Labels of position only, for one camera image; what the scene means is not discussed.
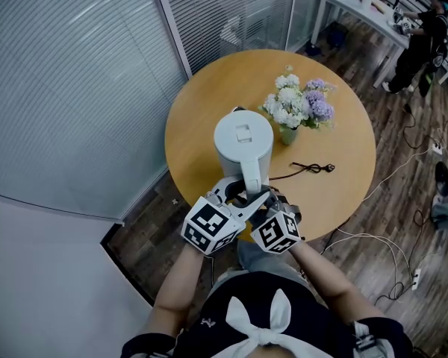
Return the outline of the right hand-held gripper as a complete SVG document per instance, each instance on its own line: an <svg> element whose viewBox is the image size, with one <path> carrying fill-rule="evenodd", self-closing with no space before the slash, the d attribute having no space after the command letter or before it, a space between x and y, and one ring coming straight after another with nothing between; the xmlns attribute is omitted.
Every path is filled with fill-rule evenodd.
<svg viewBox="0 0 448 358"><path fill-rule="evenodd" d="M269 193L264 207L251 218L251 237L263 250L272 254L282 254L302 239L299 223L302 214L296 205L288 203L286 197L273 187L264 187Z"/></svg>

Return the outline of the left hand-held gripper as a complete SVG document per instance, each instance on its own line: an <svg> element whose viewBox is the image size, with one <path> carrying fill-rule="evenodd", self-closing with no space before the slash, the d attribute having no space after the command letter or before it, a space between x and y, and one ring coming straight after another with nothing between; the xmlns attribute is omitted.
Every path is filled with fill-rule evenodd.
<svg viewBox="0 0 448 358"><path fill-rule="evenodd" d="M264 206L271 193L269 186L263 186L258 194L247 194L242 175L225 177L193 205L184 219L181 237L204 255L210 255L246 229L245 222Z"/></svg>

